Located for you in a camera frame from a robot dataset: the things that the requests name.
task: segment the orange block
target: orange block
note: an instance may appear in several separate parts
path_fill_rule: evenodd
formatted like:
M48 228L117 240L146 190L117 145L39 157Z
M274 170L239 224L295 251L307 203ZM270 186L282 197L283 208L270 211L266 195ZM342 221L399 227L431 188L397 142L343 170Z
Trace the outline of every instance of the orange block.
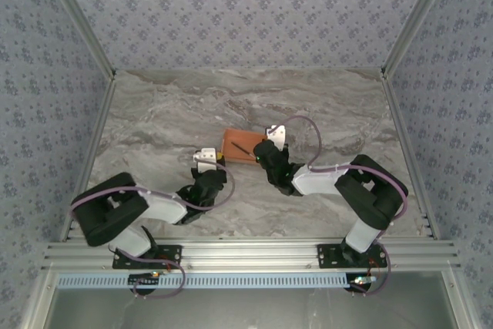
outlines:
M235 147L232 143L241 146L246 151L253 154L253 148L262 140L267 139L267 135L238 129L226 129L223 136L221 152L226 161L257 164L254 158Z

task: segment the cable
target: cable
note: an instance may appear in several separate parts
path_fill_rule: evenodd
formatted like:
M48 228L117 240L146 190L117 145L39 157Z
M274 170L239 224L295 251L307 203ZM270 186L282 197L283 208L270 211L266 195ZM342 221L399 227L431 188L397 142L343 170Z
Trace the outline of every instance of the cable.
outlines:
M134 261L137 261L137 262L146 262L146 263L158 263L158 264L173 265L174 267L178 268L181 271L181 273L182 273L183 279L182 279L182 282L180 283L179 287L177 287L173 292L170 292L168 294L158 294L158 295L152 295L152 296L143 296L143 295L137 293L137 286L140 284L140 282L142 280L145 280L146 278L140 278L140 279L138 279L133 284L133 289L132 289L133 290L133 293L136 295L136 297L140 297L140 298L142 298L144 300L161 300L161 299L164 299L164 298L171 298L171 297L175 297L177 294L179 294L183 290L183 287L185 287L186 272L183 269L183 267L181 267L175 261L166 260L166 259L153 259L153 258L134 257L134 256L128 254L127 252L125 252L124 250L120 250L120 253L123 256L129 258L130 260L134 260Z
M401 187L398 186L398 184L395 181L393 181L389 176L385 175L384 173L381 173L380 171L374 170L374 169L372 169L370 167L357 166L357 165L334 166L334 167L327 167L327 168L324 168L324 169L321 169L321 168L314 169L312 167L312 164L315 162L315 160L322 153L322 135L320 134L320 130L318 129L317 124L310 117L303 116L303 115L295 115L295 116L288 117L287 119L285 119L279 125L276 125L272 129L268 129L267 132L268 133L272 133L272 132L276 131L279 128L279 126L282 126L285 123L288 123L289 121L291 121L293 119L304 119L305 121L308 121L312 125L312 127L315 129L315 132L317 133L317 138L318 138L318 149L317 149L317 153L315 154L315 156L310 161L307 162L307 166L308 166L308 168L310 169L311 172L313 172L313 173L332 173L332 172L335 172L335 171L338 171L338 170L349 170L349 169L353 169L353 170L361 170L361 171L366 171L368 173L373 173L374 175L380 177L381 179L383 179L383 180L387 181L389 184L391 184L396 189L396 191L399 192L399 195L402 198L402 210L397 215L395 215L395 217L394 217L393 220L397 220L397 219L399 219L400 217L402 217L405 214L405 212L407 211L407 197L406 197L406 194L401 189Z
M317 153L315 154L315 156L307 163L307 166L308 166L308 168L310 169L310 171L312 173L332 173L332 172L336 172L338 170L361 170L361 171L365 171L367 173L373 173L374 175L380 177L381 179L383 179L383 180L387 181L389 184L391 184L396 189L396 191L399 193L399 195L402 198L402 210L397 215L395 215L392 220L397 220L397 219L399 219L400 217L402 217L406 213L406 211L407 211L407 197L406 197L406 194L404 193L404 191L401 189L401 187L392 178L390 178L389 176L387 176L386 174L384 174L384 173L382 173L382 172L380 172L378 170L372 169L370 167L358 166L358 165L343 165L343 166L333 166L333 167L327 167L327 168L314 169L312 167L312 164L313 164L313 162L315 162L315 160L320 156L320 154L322 152L322 136L320 134L320 130L317 127L317 124L312 119L310 119L309 117L301 116L301 115L291 116L288 119L285 119L279 125L275 126L273 129L268 130L268 133L271 133L271 132L275 131L279 126L282 126L283 124L288 123L292 119L304 119L304 120L308 121L312 125L312 127L315 129L315 132L317 133L318 150L317 150ZM374 295L374 294L380 292L382 289L384 289L384 287L387 285L389 276L391 275L391 270L392 270L391 269L391 259L390 259L389 255L388 255L388 252L385 249L385 247L382 244L380 244L379 242L377 242L377 239L380 238L384 233L385 233L385 230L382 230L377 235L377 238L374 240L374 244L380 245L381 248L382 248L382 250L385 252L385 258L387 260L388 272L387 272L387 275L384 278L384 282L376 290L374 290L374 291L372 291L370 293L367 293L363 289L361 289L360 287L351 284L351 286L353 286L354 288L357 288L358 290L361 290L366 295Z
M377 275L377 279L380 279L380 276L381 276L381 272L380 272L380 265L377 263L377 261L375 261L373 258L369 258L368 259L368 263L370 265L375 265L378 269L378 275ZM368 273L367 273L367 277L370 276L370 273L371 273L371 267L368 269Z
M119 192L130 192L130 191L137 191L137 192L147 193L147 194L154 195L154 196L160 196L160 197L162 197L164 199L167 199L167 200L175 200L176 202L181 203L184 206L188 206L188 207L193 208L195 210L201 210L201 211L208 211L208 210L212 210L212 209L214 209L216 207L222 206L228 200L230 200L231 197L233 196L233 193L234 193L234 190L235 190L235 187L236 187L235 182L234 182L233 174L225 166L221 165L220 163L212 163L212 162L204 161L204 160L201 160L201 159L197 159L196 161L197 162L200 162L200 163L207 163L207 164L215 165L215 166L219 167L220 169L226 171L226 173L230 177L230 182L231 182L231 191L230 191L230 194L228 194L228 196L223 201L219 202L218 204L215 204L214 206L210 206L210 207L199 207L199 206L196 206L194 204L188 203L185 200L182 200L178 196L173 196L173 195L168 194L168 193L159 192L157 190L148 190L146 188L142 188L141 186L117 186L117 187L114 187L114 188L102 190L100 192L91 194L90 196L85 196L84 198L78 200L77 202L73 203L70 206L70 213L75 217L75 215L73 213L74 210L77 207L83 205L84 203L87 203L87 202L89 202L91 200L94 200L96 198L99 198L101 196L106 196L108 194L119 193ZM143 296L143 295L137 293L137 286L140 284L140 282L142 280L144 280L144 278L138 279L133 284L133 289L132 289L133 290L133 293L136 295L136 297L141 297L141 298L143 298L145 300L146 299L158 300L158 299L163 299L163 298L174 297L174 296L176 296L177 294L179 294L183 290L183 287L185 286L185 282L186 282L186 272L176 262L171 261L171 260L167 260L167 259L150 259L150 258L135 257L135 256L132 256L131 254L128 254L124 250L120 250L120 253L123 256L129 258L130 260L134 260L134 261L137 261L137 262L159 263L159 264L165 264L166 266L172 265L172 266L178 268L181 271L182 275L183 275L183 279L182 279L181 284L173 292L168 293L168 294L160 294L160 295L153 295L153 296Z
M207 164L210 164L210 165L215 165L215 166L219 167L220 169L226 171L226 173L230 177L230 182L231 182L231 191L230 191L230 193L227 195L227 197L224 200L222 200L221 202L219 202L219 203L217 203L217 204L215 204L213 206L210 206L210 207L196 206L194 204L191 204L189 202L186 202L185 200L182 200L177 195L171 195L171 194L168 194L168 193L160 192L158 190L148 190L147 188L143 188L141 186L117 186L117 187L114 187L114 188L109 188L109 189L106 189L106 190L101 190L100 192L91 194L90 196L85 196L84 198L78 200L77 202L75 202L75 203L73 203L71 205L70 212L73 215L74 209L77 208L77 207L79 207L79 206L81 206L81 205L83 205L84 203L87 203L87 202L89 202L91 200L95 200L96 198L100 198L101 196L107 196L108 194L113 194L113 193L118 193L118 192L142 192L142 193L147 193L147 194L152 195L152 196L158 196L158 197L164 198L165 200L174 200L174 201L176 201L178 203L181 203L184 206L187 206L187 207L193 208L195 210L199 210L199 211L210 211L210 210L213 210L214 208L217 208L219 206L222 206L223 204L225 204L226 202L228 202L231 199L231 197L233 196L233 193L234 193L235 188L236 188L236 184L235 184L235 181L234 181L233 174L225 166L221 165L220 163L212 163L212 162L209 162L209 161L203 161L201 159L197 159L196 161L197 162L200 162L200 163L207 163Z
M378 292L381 292L385 286L388 284L388 281L391 277L391 271L392 271L392 267L391 267L391 258L387 252L387 249L384 247L384 245L382 243L379 243L377 241L374 242L374 244L377 244L378 246L380 246L380 248L384 251L385 253L385 260L387 261L387 267L388 267L388 270L387 270L387 275L385 275L384 277L384 281L382 282L382 284L380 284L380 286L378 286L377 289L371 291L371 292L367 292L365 289L363 289L362 287L358 287L356 284L350 284L350 286L354 289L358 289L361 293L367 295L367 296L373 296L375 294L377 294Z

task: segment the aluminum frame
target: aluminum frame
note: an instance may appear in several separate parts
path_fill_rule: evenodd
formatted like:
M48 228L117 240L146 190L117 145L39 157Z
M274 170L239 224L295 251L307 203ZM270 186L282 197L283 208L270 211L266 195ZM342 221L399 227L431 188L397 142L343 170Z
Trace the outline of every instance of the aluminum frame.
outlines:
M339 243L340 239L246 239L180 238L161 239L157 243L178 243L183 246L182 265L188 272L209 273L297 273L307 276L318 268L317 245ZM440 271L444 277L449 301L460 329L480 328L474 308L464 295L464 280L460 280L461 264L456 247L449 240L405 237L382 238L391 256L395 273ZM48 320L49 307L60 274L95 274L119 276L128 271L113 270L112 253L105 247L88 247L83 241L51 243L42 261L34 294L26 311L22 329L41 329ZM132 270L132 273L145 270ZM361 272L364 269L331 269L333 272Z
M105 51L99 43L96 34L91 28L84 12L81 10L79 3L76 0L60 0L70 16L74 26L79 31L82 40L86 43L89 51L94 57L96 64L101 69L102 73L107 77L113 76L113 68L105 54Z
M96 150L98 149L99 141L101 139L102 131L105 128L106 118L108 117L109 107L111 106L111 101L113 99L113 94L115 93L115 79L112 77L105 90L105 94L102 98L102 104L99 107L98 117L94 128L92 129L91 139L89 141L89 148L87 149L86 157L82 166L82 171L77 179L77 184L75 185L74 193L72 198L75 198L80 193L82 193L89 182L89 177L91 176L92 166L94 164L94 159L96 157ZM65 216L65 221L63 223L62 232L60 233L60 240L65 242L69 237L70 227L72 225L72 216L67 213Z
M413 184L414 194L418 200L418 206L428 220L431 236L434 239L439 239L440 231L438 229L438 224L434 217L433 210L431 209L430 199L428 198L428 193L424 187L423 176L421 175L418 161L416 160L416 156L412 149L411 139L407 134L406 125L404 124L404 117L402 116L397 102L397 96L395 95L392 84L385 76L382 76L382 84L384 86L385 95L387 96L392 119L394 120L395 129L397 130L397 137L401 142L402 153L404 154L407 171L409 171L409 177L411 178L411 183Z
M409 45L418 33L419 28L434 2L435 0L417 0L416 3L414 3L411 14L407 17L407 21L384 63L383 69L386 77L391 78L394 74L399 62L404 58L407 49L409 49Z

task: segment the enclosure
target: enclosure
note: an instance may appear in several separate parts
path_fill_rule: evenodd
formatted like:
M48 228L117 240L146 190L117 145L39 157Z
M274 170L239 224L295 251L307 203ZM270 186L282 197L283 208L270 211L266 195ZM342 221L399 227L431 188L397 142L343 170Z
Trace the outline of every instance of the enclosure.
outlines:
M5 240L16 239L2 255L5 325L493 325L489 0L2 2L0 164ZM137 223L179 248L186 289L169 300L152 296L179 286L177 270L136 300L129 277L149 270L114 269L68 212L122 172L177 192L225 130L265 133L291 116L317 126L285 123L291 162L365 154L407 187L405 214L379 239L388 268L326 268L321 247L358 220L348 202L286 196L228 156L226 204L187 225ZM370 270L381 293L344 291Z

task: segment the glass panel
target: glass panel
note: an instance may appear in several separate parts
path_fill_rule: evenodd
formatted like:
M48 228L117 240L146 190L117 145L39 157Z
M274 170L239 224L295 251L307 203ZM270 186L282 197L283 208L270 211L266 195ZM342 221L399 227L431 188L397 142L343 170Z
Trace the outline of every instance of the glass panel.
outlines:
M457 328L440 273L394 274L373 297L339 289L185 290L140 300L127 290L58 290L46 329Z

